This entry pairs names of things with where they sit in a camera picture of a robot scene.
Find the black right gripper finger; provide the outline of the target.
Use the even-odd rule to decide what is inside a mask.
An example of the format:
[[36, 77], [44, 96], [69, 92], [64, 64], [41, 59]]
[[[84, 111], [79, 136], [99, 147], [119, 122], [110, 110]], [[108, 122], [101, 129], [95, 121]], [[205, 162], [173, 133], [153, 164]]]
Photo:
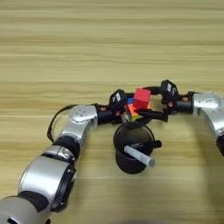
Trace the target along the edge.
[[149, 90], [152, 95], [160, 95], [160, 87], [145, 87], [145, 90]]
[[154, 111], [148, 108], [139, 108], [139, 109], [136, 109], [136, 112], [141, 117], [150, 118], [151, 120], [155, 119], [155, 120], [161, 120], [164, 122], [168, 121], [168, 114], [166, 112]]

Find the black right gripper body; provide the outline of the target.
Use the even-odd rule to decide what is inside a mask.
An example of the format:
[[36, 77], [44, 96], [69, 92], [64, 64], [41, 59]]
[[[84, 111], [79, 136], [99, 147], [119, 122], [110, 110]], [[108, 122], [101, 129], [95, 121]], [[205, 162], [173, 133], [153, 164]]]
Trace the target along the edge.
[[193, 112], [193, 95], [194, 92], [175, 94], [173, 96], [165, 95], [161, 102], [167, 106], [169, 114], [178, 112], [191, 114]]

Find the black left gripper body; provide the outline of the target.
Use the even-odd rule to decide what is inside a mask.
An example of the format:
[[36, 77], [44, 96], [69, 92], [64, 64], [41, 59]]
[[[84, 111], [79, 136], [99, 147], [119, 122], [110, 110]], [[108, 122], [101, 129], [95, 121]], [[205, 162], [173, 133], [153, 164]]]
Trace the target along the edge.
[[100, 104], [97, 104], [95, 108], [99, 124], [122, 122], [121, 115], [125, 112], [125, 108], [113, 108], [109, 105]]

